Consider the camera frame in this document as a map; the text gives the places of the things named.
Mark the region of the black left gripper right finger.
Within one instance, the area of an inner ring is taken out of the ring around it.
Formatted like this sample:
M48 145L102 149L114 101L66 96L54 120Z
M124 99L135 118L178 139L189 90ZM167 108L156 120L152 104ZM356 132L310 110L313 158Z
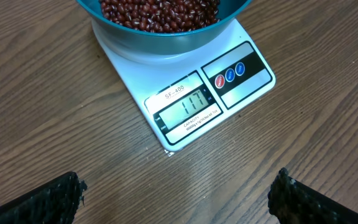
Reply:
M281 224L358 224L358 213L293 179L284 167L267 197L269 213Z

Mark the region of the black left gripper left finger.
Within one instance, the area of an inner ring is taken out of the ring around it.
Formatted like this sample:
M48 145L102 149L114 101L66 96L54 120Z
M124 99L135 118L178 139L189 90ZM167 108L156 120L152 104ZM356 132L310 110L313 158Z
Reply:
M0 224L72 224L88 189L69 171L0 206Z

